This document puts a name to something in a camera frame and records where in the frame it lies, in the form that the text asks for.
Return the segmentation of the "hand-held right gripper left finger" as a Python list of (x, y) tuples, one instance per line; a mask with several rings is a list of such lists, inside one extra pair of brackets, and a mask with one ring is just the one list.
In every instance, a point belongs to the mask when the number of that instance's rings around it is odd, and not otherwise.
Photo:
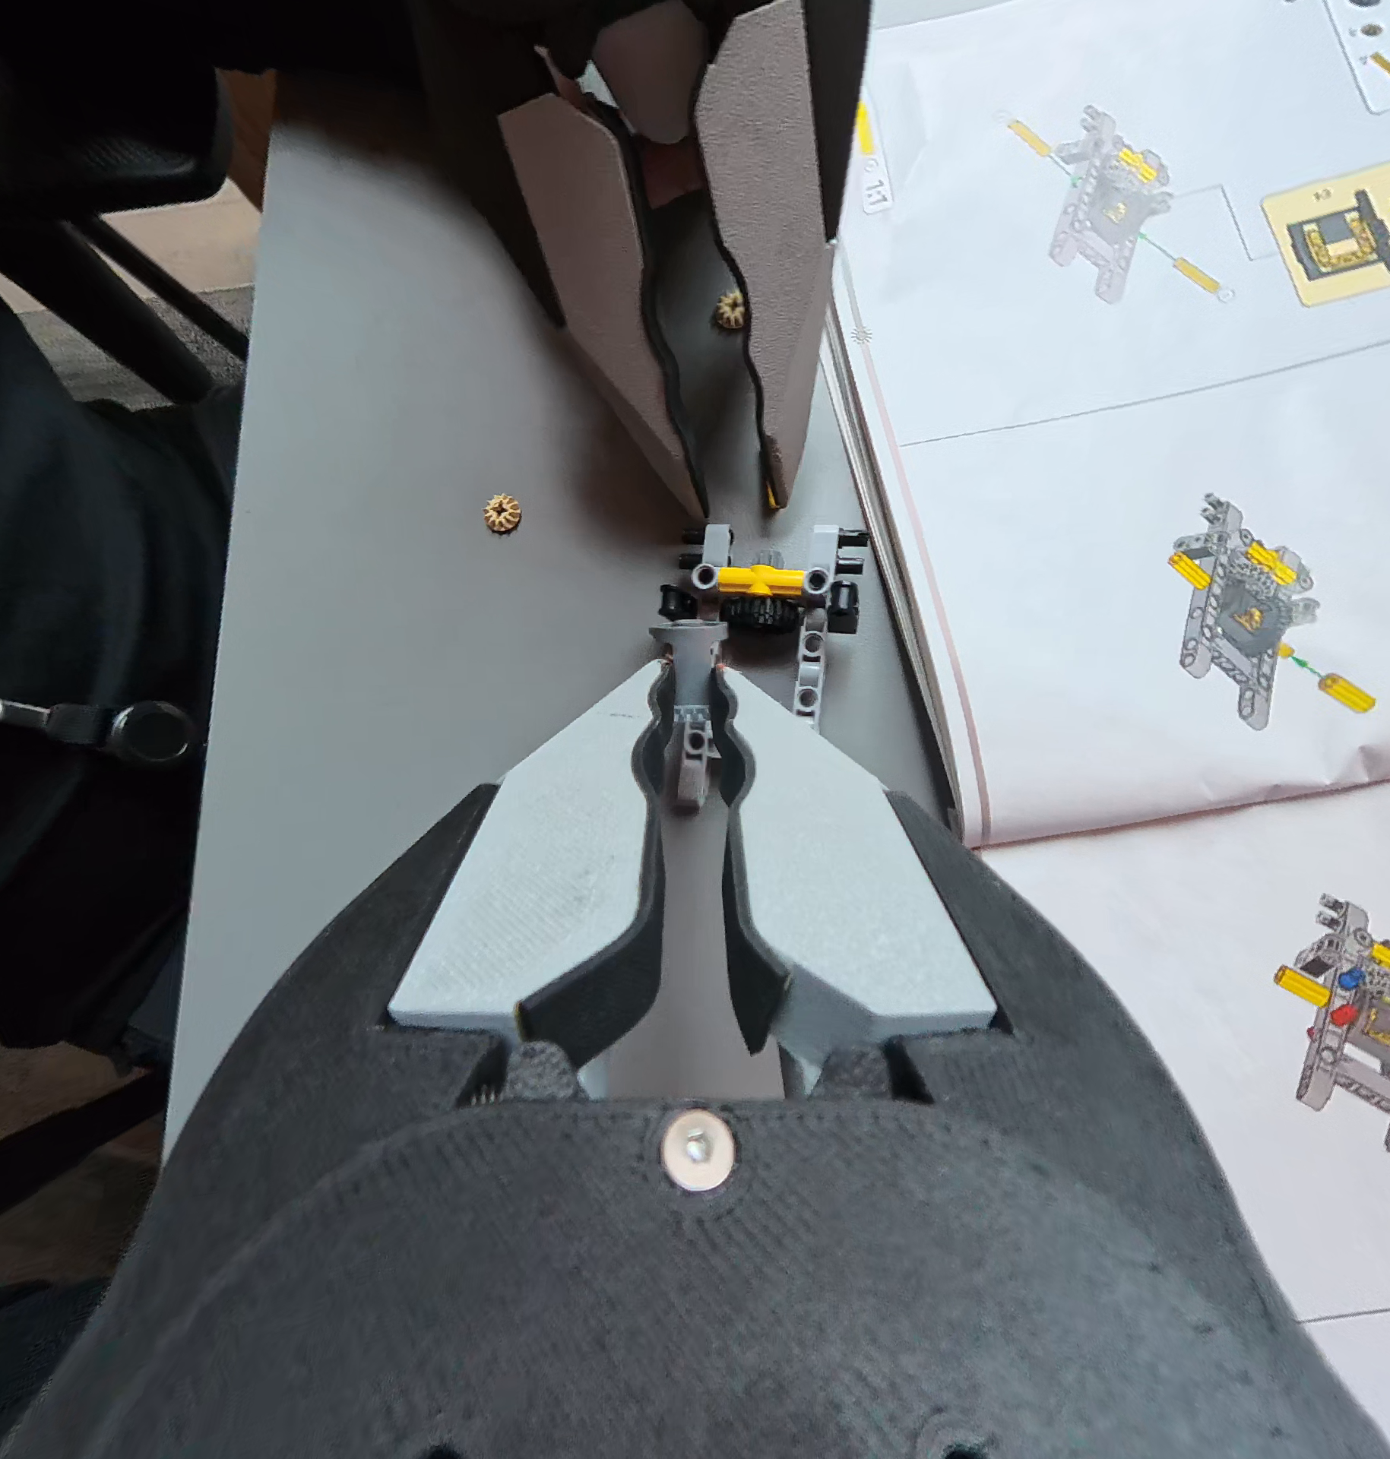
[(650, 661), (513, 765), (388, 1013), (598, 1061), (661, 984), (661, 720)]

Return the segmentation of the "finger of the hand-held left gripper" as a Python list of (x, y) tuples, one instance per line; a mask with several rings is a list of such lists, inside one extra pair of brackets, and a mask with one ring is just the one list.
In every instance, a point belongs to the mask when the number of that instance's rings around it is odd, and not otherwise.
[(562, 324), (589, 377), (689, 518), (708, 513), (680, 375), (656, 321), (638, 155), (609, 105), (541, 95), (500, 114)]
[(764, 474), (791, 500), (829, 298), (802, 1), (738, 14), (695, 105), (721, 251), (746, 299)]

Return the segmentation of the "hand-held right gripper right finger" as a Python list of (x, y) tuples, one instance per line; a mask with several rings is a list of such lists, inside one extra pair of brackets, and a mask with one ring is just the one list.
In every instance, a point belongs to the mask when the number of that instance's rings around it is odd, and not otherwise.
[(735, 668), (712, 675), (725, 972), (750, 1052), (988, 1025), (994, 997), (897, 811), (936, 824)]

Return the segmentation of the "grey lego frame assembly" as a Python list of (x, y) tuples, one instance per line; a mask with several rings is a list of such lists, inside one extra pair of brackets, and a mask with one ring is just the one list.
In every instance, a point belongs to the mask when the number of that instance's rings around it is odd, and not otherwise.
[(825, 640), (861, 626), (861, 587), (867, 528), (816, 525), (805, 556), (784, 564), (780, 556), (735, 564), (735, 533), (722, 523), (687, 528), (677, 580), (661, 583), (660, 620), (725, 624), (740, 633), (797, 633), (791, 713), (817, 729), (825, 695)]

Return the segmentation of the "lego instruction booklet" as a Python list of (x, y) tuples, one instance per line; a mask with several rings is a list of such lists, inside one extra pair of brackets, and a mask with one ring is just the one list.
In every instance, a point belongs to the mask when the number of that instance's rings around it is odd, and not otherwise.
[(1390, 1443), (1390, 1), (884, 6), (849, 192), (961, 837)]

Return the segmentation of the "person's left hand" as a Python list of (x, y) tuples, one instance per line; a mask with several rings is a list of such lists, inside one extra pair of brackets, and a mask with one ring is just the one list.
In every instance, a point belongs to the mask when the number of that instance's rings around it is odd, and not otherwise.
[(682, 136), (680, 142), (635, 136), (634, 142), (647, 208), (656, 209), (680, 195), (705, 192), (705, 162), (695, 136)]

